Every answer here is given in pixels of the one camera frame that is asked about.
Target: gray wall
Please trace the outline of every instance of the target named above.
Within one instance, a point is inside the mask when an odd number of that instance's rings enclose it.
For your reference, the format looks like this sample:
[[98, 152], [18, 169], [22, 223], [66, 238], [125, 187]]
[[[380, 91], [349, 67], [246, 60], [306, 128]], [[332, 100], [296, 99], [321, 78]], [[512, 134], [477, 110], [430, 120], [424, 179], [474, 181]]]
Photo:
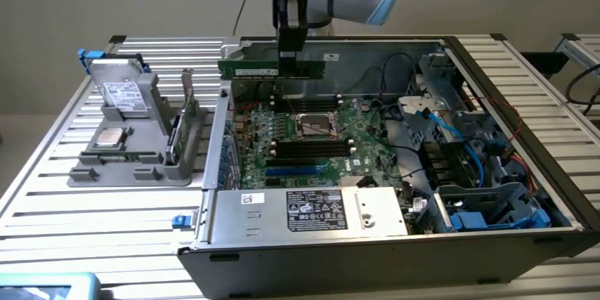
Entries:
[[[113, 34], [230, 34], [241, 0], [0, 0], [0, 114], [53, 114], [81, 78], [74, 51]], [[248, 0], [238, 34], [272, 34], [270, 0]], [[502, 32], [550, 48], [561, 32], [600, 32], [597, 0], [398, 0], [384, 27], [336, 23], [337, 34]]]

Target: motherboard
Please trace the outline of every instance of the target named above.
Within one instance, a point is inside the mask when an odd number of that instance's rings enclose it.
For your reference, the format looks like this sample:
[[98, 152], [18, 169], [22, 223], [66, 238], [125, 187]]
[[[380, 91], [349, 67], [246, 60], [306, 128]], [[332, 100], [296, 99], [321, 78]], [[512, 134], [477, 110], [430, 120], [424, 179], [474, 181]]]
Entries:
[[398, 186], [393, 150], [368, 133], [378, 107], [362, 98], [241, 105], [241, 189]]

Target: green circuit board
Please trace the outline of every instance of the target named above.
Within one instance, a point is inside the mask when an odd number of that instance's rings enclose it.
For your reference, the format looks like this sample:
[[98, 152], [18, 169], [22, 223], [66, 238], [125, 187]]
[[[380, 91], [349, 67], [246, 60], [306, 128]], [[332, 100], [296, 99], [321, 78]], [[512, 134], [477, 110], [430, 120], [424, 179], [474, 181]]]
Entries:
[[[334, 136], [313, 132], [312, 135], [302, 137], [298, 135], [294, 115], [274, 113], [264, 104], [253, 106], [238, 114], [236, 131], [242, 157], [241, 189], [338, 186], [340, 179], [346, 176], [354, 178], [372, 176], [378, 186], [398, 186], [400, 179], [389, 176], [397, 176], [397, 170], [389, 168], [388, 175], [381, 168], [377, 168], [376, 157], [380, 157], [385, 165], [393, 156], [393, 150], [381, 145], [366, 133], [365, 129], [376, 109], [366, 112], [356, 109], [362, 105], [370, 107], [370, 101], [362, 99], [345, 101], [332, 114]], [[330, 112], [309, 113], [309, 115], [324, 116], [326, 113]], [[348, 157], [317, 158], [320, 172], [317, 176], [266, 177], [266, 160], [273, 158], [269, 154], [273, 138], [278, 141], [297, 142], [350, 138], [354, 141], [356, 151]], [[280, 184], [268, 186], [265, 184], [268, 178], [278, 178]]]

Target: blue ram slot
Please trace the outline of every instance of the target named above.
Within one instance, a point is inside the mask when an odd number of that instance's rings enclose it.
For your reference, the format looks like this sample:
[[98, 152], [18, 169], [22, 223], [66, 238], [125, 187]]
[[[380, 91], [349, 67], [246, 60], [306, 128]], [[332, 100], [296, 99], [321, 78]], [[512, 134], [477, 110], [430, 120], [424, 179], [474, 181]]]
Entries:
[[318, 167], [272, 168], [264, 172], [265, 176], [318, 176]]

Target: blue cable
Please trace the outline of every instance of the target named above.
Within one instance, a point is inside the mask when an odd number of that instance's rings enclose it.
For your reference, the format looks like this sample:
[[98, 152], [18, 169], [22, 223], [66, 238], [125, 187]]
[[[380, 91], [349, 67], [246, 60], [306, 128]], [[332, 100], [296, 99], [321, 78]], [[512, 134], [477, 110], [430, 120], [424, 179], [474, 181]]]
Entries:
[[[437, 116], [433, 115], [433, 113], [429, 113], [428, 117], [430, 118], [430, 120], [434, 123], [437, 123], [441, 126], [441, 128], [446, 129], [450, 133], [453, 133], [461, 142], [465, 142], [465, 139], [462, 138], [462, 135], [460, 134], [460, 132], [454, 128], [452, 128], [448, 124], [445, 124], [444, 121], [441, 121], [437, 118]], [[466, 152], [469, 153], [470, 157], [473, 158], [474, 163], [477, 164], [478, 187], [481, 188], [484, 186], [484, 177], [485, 177], [484, 166], [481, 165], [481, 161], [478, 160], [477, 154], [474, 153], [474, 150], [470, 148], [470, 145], [468, 143], [465, 143], [465, 149], [466, 149]]]

